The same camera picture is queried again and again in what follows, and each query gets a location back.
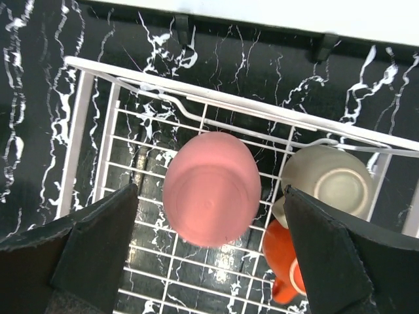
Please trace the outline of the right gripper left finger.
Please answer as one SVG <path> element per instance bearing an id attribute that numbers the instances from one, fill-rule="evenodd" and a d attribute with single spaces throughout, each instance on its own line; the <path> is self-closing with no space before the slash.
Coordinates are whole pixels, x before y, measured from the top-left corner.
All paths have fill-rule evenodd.
<path id="1" fill-rule="evenodd" d="M 137 185 L 1 240 L 2 313 L 112 313 L 138 207 Z"/>

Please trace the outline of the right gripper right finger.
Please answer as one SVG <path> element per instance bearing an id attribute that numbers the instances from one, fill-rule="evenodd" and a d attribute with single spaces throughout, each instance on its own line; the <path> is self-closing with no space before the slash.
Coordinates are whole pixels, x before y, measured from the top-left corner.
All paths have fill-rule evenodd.
<path id="1" fill-rule="evenodd" d="M 284 209 L 312 313 L 418 312 L 418 239 L 292 186 Z"/>

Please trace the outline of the white wire dish rack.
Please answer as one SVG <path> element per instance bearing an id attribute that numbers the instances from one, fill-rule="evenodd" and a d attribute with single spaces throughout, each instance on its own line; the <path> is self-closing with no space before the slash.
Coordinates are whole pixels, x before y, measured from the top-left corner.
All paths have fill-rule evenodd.
<path id="1" fill-rule="evenodd" d="M 371 220 L 388 169 L 418 162 L 418 143 L 168 78 L 68 56 L 77 93 L 57 213 L 81 203 L 89 107 L 89 203 L 137 185 L 137 214 L 115 313 L 309 313 L 299 271 L 282 295 L 263 245 L 291 173 L 313 195 Z"/>

